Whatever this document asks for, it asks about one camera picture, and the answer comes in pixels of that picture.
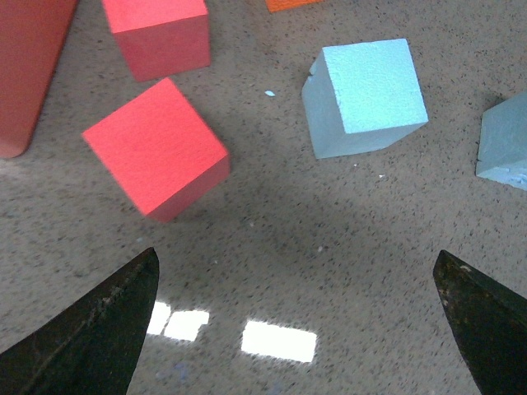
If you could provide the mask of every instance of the light blue foam block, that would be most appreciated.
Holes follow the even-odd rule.
[[[428,122],[405,39],[324,47],[302,88],[319,159],[386,148]]]
[[[476,175],[527,191],[527,91],[483,113]]]

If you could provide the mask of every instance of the speckled countertop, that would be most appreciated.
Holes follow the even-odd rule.
[[[232,174],[160,224],[81,138],[155,81],[132,79],[100,2],[80,1],[33,144],[0,161],[0,351],[153,246],[157,299],[210,318],[195,342],[148,335],[130,395],[477,394],[431,270],[447,249],[527,295],[527,194],[474,175],[483,111],[527,89],[525,1],[207,5],[212,66],[172,80]],[[300,91],[320,48],[398,37],[430,122],[316,160]],[[248,319],[316,333],[315,358],[245,354]]]

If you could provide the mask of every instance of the red foam block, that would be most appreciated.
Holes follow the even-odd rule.
[[[161,222],[230,172],[226,148],[168,78],[82,136],[138,210]]]
[[[76,5],[0,1],[0,158],[30,145]]]
[[[203,0],[103,0],[110,30],[138,81],[210,65]]]

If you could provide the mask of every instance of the cube face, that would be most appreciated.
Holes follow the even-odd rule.
[[[527,190],[527,91],[483,113],[476,175]]]
[[[115,40],[138,81],[210,65],[203,0],[104,0]]]
[[[270,12],[288,10],[290,8],[305,6],[313,2],[322,2],[323,0],[265,0]]]
[[[102,0],[112,33],[208,15],[203,0]]]
[[[302,89],[317,158],[375,151],[428,121],[405,39],[323,48]]]
[[[229,173],[228,153],[165,79],[83,137],[145,216],[170,221]]]

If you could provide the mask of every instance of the foam cube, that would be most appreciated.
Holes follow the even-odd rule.
[[[82,136],[138,210],[161,222],[230,171],[226,148],[168,78]]]
[[[324,0],[265,0],[267,8],[270,12],[288,10],[289,8],[295,8],[311,4],[313,2],[322,2]]]
[[[31,143],[77,0],[0,1],[0,158]]]
[[[110,30],[138,81],[211,62],[203,0],[103,0]]]
[[[405,39],[324,47],[302,88],[317,158],[380,150],[428,122]]]
[[[527,91],[483,113],[476,175],[527,191]]]

